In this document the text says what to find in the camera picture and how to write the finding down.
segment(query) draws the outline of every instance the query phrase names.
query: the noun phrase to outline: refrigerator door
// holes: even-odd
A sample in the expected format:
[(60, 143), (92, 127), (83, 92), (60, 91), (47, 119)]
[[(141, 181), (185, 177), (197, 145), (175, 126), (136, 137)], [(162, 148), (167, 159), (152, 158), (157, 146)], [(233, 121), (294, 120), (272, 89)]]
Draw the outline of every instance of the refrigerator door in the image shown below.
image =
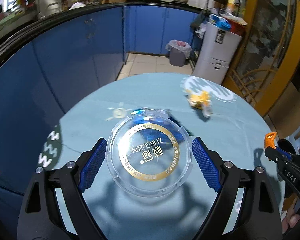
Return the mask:
[(208, 62), (212, 63), (212, 64), (220, 65), (220, 66), (223, 66), (223, 67), (228, 67), (229, 66), (229, 61), (222, 61), (222, 60), (215, 59), (215, 58), (212, 58), (212, 57), (208, 58)]
[(215, 82), (221, 85), (229, 67), (224, 67), (217, 64), (212, 64), (207, 61), (203, 61), (201, 65), (196, 65), (193, 71), (193, 76), (201, 77), (206, 80)]
[(208, 61), (208, 57), (230, 62), (241, 39), (241, 36), (223, 31), (208, 22), (198, 62)]

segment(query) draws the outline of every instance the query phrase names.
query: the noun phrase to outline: light blue tablecloth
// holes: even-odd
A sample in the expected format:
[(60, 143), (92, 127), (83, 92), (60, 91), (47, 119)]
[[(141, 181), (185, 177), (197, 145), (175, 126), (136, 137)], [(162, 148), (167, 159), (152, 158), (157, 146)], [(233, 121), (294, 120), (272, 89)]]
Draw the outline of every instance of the light blue tablecloth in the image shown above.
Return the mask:
[[(203, 87), (210, 91), (213, 114), (209, 120), (202, 117), (200, 110), (189, 106), (184, 87), (194, 93)], [(120, 117), (140, 107), (170, 109), (209, 149), (239, 168), (264, 167), (282, 209), (284, 182), (279, 182), (275, 163), (263, 153), (264, 136), (271, 132), (264, 120), (231, 91), (182, 74), (152, 73), (125, 78), (81, 100), (60, 120), (63, 147), (55, 168), (91, 150), (100, 137), (107, 140)], [(104, 161), (92, 187), (83, 196), (109, 240), (192, 239), (217, 195), (208, 187), (194, 158), (192, 163), (193, 169), (183, 186), (165, 197), (146, 199), (120, 189)], [(225, 232), (234, 226), (242, 193), (240, 189)], [(57, 197), (66, 228), (75, 233), (59, 189)]]

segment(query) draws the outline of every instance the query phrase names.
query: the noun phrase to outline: white tiled floor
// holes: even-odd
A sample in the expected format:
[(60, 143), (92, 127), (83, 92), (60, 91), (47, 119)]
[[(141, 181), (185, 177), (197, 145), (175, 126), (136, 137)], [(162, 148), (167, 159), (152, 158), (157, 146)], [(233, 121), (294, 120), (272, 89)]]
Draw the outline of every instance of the white tiled floor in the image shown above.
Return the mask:
[(126, 65), (120, 71), (118, 79), (143, 73), (172, 72), (192, 74), (190, 64), (177, 67), (169, 64), (169, 59), (164, 56), (150, 56), (142, 54), (129, 54)]

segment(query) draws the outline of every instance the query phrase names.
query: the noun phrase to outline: plastic bag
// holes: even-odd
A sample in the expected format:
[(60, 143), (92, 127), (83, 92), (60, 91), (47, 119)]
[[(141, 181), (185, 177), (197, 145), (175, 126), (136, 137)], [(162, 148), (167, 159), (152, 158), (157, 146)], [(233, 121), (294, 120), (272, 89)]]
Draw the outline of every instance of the plastic bag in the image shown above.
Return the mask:
[(186, 58), (190, 57), (190, 52), (192, 50), (191, 46), (184, 41), (175, 41), (171, 40), (166, 45), (166, 50), (170, 51), (172, 48), (182, 51), (185, 54)]

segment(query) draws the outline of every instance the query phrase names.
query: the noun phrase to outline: bottle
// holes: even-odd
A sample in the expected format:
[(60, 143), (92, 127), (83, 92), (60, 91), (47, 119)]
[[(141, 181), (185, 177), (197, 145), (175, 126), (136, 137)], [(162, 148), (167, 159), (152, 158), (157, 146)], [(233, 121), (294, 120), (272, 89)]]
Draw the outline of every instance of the bottle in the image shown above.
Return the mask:
[(228, 0), (226, 13), (232, 14), (235, 7), (235, 0)]

